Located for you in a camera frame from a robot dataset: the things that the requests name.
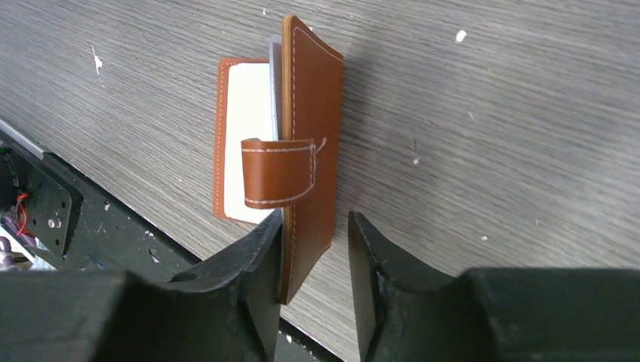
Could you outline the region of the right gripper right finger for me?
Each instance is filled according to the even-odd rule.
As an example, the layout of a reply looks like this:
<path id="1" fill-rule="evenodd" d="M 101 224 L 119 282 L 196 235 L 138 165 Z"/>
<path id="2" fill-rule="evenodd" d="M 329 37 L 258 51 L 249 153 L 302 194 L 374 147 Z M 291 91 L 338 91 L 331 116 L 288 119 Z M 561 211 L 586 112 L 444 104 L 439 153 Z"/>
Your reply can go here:
<path id="1" fill-rule="evenodd" d="M 363 361 L 637 361 L 639 272 L 470 268 L 447 275 L 348 217 Z"/>

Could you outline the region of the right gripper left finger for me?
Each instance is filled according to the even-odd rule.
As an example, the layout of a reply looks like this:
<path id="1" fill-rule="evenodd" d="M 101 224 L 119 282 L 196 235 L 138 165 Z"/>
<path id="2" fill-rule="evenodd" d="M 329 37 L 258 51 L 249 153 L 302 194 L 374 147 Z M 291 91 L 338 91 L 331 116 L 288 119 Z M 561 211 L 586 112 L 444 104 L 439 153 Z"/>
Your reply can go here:
<path id="1" fill-rule="evenodd" d="M 283 214 L 168 282 L 130 271 L 1 275 L 3 361 L 271 361 Z"/>

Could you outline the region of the brown leather card holder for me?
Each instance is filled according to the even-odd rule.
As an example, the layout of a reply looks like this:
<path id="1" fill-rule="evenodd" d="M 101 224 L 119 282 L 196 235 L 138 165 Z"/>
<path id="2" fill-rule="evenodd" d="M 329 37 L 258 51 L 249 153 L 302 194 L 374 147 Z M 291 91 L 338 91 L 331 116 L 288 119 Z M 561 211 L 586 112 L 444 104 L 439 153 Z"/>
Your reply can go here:
<path id="1" fill-rule="evenodd" d="M 252 224 L 282 215 L 283 305 L 334 235 L 343 64 L 294 15 L 268 57 L 218 63 L 213 212 Z"/>

